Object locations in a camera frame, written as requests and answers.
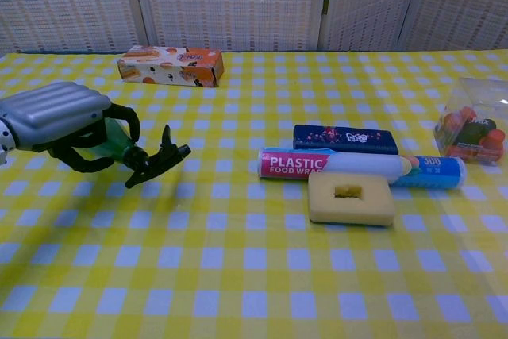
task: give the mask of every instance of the white wicker wall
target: white wicker wall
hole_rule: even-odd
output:
[[[420,0],[409,50],[508,48],[508,0]]]
[[[338,51],[394,49],[409,0],[329,0],[319,48]]]
[[[130,0],[0,0],[0,52],[125,51],[138,41]]]
[[[226,51],[314,50],[322,0],[148,0],[153,44]]]

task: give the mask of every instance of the cardboard box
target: cardboard box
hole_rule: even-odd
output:
[[[217,87],[224,72],[221,51],[134,45],[118,60],[128,83]]]

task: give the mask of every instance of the table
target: table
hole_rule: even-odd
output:
[[[0,336],[508,336],[508,177],[469,165],[461,191],[394,189],[391,229],[314,225],[306,184],[259,180],[294,124],[389,129],[436,155],[455,78],[508,79],[508,51],[226,53],[216,89],[123,83],[118,56],[0,59],[2,96],[58,80],[135,108],[192,153],[126,190],[47,153],[0,168]]]

